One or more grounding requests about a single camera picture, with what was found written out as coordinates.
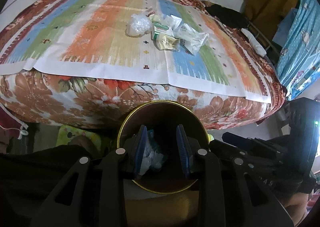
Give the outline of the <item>person's right hand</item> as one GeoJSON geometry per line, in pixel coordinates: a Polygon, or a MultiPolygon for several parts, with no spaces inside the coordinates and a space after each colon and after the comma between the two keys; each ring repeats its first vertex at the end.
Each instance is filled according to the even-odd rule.
{"type": "Polygon", "coordinates": [[[310,194],[306,193],[295,193],[290,198],[284,198],[281,202],[283,207],[290,215],[294,226],[298,226],[307,215],[307,203],[313,196],[313,192],[310,194]]]}

